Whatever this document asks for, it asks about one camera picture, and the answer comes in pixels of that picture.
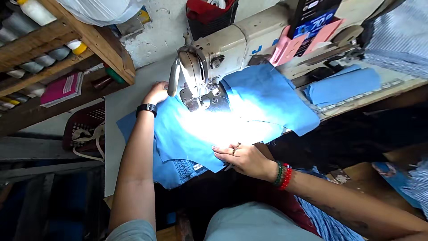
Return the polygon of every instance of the wristwatch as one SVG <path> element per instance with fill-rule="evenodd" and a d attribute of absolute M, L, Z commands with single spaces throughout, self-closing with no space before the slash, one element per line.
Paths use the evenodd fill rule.
<path fill-rule="evenodd" d="M 153 115 L 155 115 L 156 117 L 156 115 L 158 114 L 158 107 L 153 104 L 142 104 L 137 107 L 137 111 L 135 112 L 135 117 L 138 117 L 138 113 L 140 111 L 151 111 L 153 112 Z"/>

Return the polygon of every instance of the blue fabric piece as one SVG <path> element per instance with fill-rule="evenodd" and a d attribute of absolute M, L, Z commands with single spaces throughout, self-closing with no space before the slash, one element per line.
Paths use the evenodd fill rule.
<path fill-rule="evenodd" d="M 410 197 L 406 193 L 404 193 L 401 188 L 406 185 L 408 178 L 400 169 L 398 169 L 392 163 L 373 163 L 376 170 L 380 171 L 380 175 L 397 191 L 410 205 L 414 208 L 421 209 L 420 203 L 414 198 Z"/>
<path fill-rule="evenodd" d="M 224 77 L 233 112 L 246 121 L 274 123 L 303 136 L 318 116 L 300 99 L 292 82 L 271 64 L 250 66 Z"/>
<path fill-rule="evenodd" d="M 178 96 L 158 104 L 154 178 L 164 187 L 176 187 L 203 173 L 193 171 L 193 162 L 213 172 L 223 169 L 212 145 L 270 142 L 284 127 L 301 136 L 319 125 L 318 116 L 297 96 L 291 81 L 270 64 L 250 66 L 222 82 L 228 88 L 232 112 L 190 112 Z M 117 122 L 126 140 L 135 120 L 133 112 Z M 163 164 L 157 163 L 158 156 Z"/>
<path fill-rule="evenodd" d="M 401 190 L 420 203 L 425 217 L 428 218 L 428 160 L 418 163 L 415 170 L 409 172 L 410 179 Z"/>
<path fill-rule="evenodd" d="M 428 2 L 406 0 L 378 17 L 364 61 L 419 78 L 428 78 Z"/>
<path fill-rule="evenodd" d="M 316 166 L 313 166 L 311 171 L 305 171 L 305 173 L 320 177 L 320 173 Z M 314 224 L 315 228 L 318 231 L 318 234 L 325 241 L 363 241 L 364 238 L 357 234 L 355 231 L 351 230 L 347 226 L 341 224 L 339 221 L 331 217 L 330 215 L 324 213 L 321 209 L 315 207 L 309 202 L 294 196 L 296 200 L 300 203 L 306 215 Z"/>
<path fill-rule="evenodd" d="M 352 65 L 328 78 L 310 84 L 304 93 L 316 106 L 336 104 L 380 88 L 380 76 L 372 68 Z"/>
<path fill-rule="evenodd" d="M 128 142 L 135 121 L 135 111 L 117 121 L 117 126 L 122 132 L 122 135 L 125 138 L 125 142 Z M 156 144 L 156 139 L 154 139 L 153 180 L 155 182 L 160 183 L 166 189 L 178 187 L 186 181 L 190 180 L 191 178 L 196 177 L 207 171 L 205 167 L 194 171 L 193 166 L 195 165 L 195 163 L 188 160 L 171 160 L 168 162 L 162 162 L 159 152 L 155 148 Z"/>

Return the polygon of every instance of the pink notebook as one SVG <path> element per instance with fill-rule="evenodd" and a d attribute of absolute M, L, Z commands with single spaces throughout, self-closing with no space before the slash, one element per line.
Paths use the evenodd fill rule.
<path fill-rule="evenodd" d="M 51 107 L 79 96 L 82 90 L 82 82 L 83 73 L 79 72 L 49 83 L 40 97 L 40 106 Z"/>

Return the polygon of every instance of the beaded bracelet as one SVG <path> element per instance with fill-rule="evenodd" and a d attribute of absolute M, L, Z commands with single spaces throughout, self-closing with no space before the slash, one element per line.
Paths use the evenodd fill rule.
<path fill-rule="evenodd" d="M 279 187 L 279 185 L 282 183 L 282 164 L 279 161 L 276 161 L 278 164 L 278 175 L 276 176 L 276 180 L 273 183 L 274 186 Z"/>
<path fill-rule="evenodd" d="M 290 183 L 291 180 L 291 173 L 292 173 L 292 169 L 291 166 L 287 163 L 283 164 L 283 168 L 285 169 L 285 172 L 283 172 L 283 181 L 281 183 L 281 185 L 279 186 L 279 190 L 284 191 L 286 189 L 286 187 L 288 186 L 288 184 Z"/>

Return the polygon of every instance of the hand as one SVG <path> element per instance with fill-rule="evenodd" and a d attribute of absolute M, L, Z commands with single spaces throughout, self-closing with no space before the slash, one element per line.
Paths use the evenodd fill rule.
<path fill-rule="evenodd" d="M 278 164 L 269 160 L 254 145 L 230 144 L 229 148 L 212 147 L 214 155 L 235 165 L 235 171 L 249 177 L 274 182 L 278 175 Z"/>
<path fill-rule="evenodd" d="M 168 89 L 168 82 L 166 81 L 157 82 L 152 86 L 152 89 L 144 97 L 141 104 L 156 105 L 159 102 L 164 101 L 168 97 L 167 89 Z"/>

